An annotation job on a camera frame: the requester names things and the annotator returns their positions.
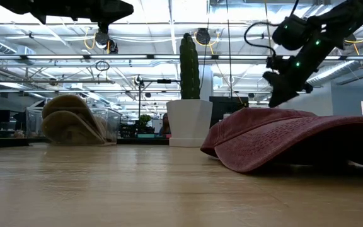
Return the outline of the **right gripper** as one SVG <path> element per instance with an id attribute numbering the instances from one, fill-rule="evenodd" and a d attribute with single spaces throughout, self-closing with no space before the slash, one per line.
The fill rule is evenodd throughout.
<path id="1" fill-rule="evenodd" d="M 276 70 L 265 72 L 263 78 L 272 87 L 268 106 L 277 107 L 297 97 L 303 90 L 311 93 L 313 86 L 307 83 L 307 80 L 310 75 L 318 71 L 318 66 L 318 50 L 301 50 L 296 56 L 291 56 L 289 67 L 284 73 Z"/>

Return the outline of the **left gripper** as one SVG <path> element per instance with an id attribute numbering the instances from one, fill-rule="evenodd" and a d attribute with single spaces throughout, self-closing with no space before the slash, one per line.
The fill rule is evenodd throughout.
<path id="1" fill-rule="evenodd" d="M 134 12 L 133 5 L 118 0 L 88 0 L 89 16 L 94 22 L 109 21 L 124 18 Z"/>

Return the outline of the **maroon baseball cap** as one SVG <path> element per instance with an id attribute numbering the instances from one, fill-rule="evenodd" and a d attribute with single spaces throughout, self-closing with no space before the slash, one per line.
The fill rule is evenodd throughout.
<path id="1" fill-rule="evenodd" d="M 213 125 L 200 150 L 239 173 L 269 163 L 363 166 L 363 116 L 243 108 Z"/>

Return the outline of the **black light stand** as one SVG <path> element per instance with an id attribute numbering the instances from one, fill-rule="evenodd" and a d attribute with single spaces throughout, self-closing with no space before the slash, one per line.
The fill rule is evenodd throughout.
<path id="1" fill-rule="evenodd" d="M 152 83 L 157 84 L 171 84 L 171 83 L 177 83 L 180 85 L 181 81 L 179 79 L 142 79 L 140 75 L 138 75 L 135 80 L 138 82 L 138 117 L 141 116 L 141 94 L 142 94 L 142 84 L 147 83 L 145 85 L 144 89 L 148 88 Z"/>

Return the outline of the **green cactus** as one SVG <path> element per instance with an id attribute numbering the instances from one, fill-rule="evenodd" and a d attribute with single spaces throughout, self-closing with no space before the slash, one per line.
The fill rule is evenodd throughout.
<path id="1" fill-rule="evenodd" d="M 198 100 L 200 99 L 198 53 L 189 33 L 183 35 L 179 51 L 181 98 Z"/>

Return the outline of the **white hexagonal plant pot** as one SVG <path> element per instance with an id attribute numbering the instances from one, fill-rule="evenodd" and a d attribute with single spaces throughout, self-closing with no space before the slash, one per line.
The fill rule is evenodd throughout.
<path id="1" fill-rule="evenodd" d="M 199 148 L 209 133 L 212 102 L 175 100 L 166 104 L 171 147 Z"/>

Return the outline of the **clear plastic bin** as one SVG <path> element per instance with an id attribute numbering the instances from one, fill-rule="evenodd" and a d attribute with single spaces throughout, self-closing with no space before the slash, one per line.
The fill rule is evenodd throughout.
<path id="1" fill-rule="evenodd" d="M 100 121 L 103 127 L 103 135 L 107 142 L 117 142 L 120 127 L 121 113 L 108 107 L 89 106 L 91 113 Z M 42 107 L 28 107 L 25 110 L 26 131 L 25 136 L 33 139 L 49 140 L 42 132 Z"/>

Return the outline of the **person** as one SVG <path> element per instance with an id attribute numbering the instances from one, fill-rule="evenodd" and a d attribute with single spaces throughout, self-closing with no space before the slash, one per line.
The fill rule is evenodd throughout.
<path id="1" fill-rule="evenodd" d="M 170 134 L 171 134 L 171 130 L 170 130 L 170 123 L 169 123 L 169 120 L 168 120 L 168 114 L 165 113 L 163 115 L 162 127 L 159 130 L 159 135 L 162 136 L 162 137 L 167 137 Z"/>

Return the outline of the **silver ventilation duct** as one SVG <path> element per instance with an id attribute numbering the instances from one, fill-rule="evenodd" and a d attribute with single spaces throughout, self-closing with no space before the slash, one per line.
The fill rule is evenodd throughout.
<path id="1" fill-rule="evenodd" d="M 357 68 L 361 67 L 361 64 L 363 63 L 363 48 L 359 50 L 359 54 L 360 56 L 347 56 L 345 60 L 339 64 L 322 67 L 316 74 L 313 74 L 307 80 L 307 83 L 313 86 L 322 85 L 344 74 L 348 74 L 351 71 L 355 71 Z"/>

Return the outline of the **black aluminium frame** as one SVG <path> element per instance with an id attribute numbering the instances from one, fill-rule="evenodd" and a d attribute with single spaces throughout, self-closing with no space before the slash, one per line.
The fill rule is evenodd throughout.
<path id="1" fill-rule="evenodd" d="M 33 143 L 50 143 L 46 138 L 0 138 L 0 148 L 30 146 Z M 169 145 L 165 138 L 125 138 L 117 139 L 117 144 Z"/>

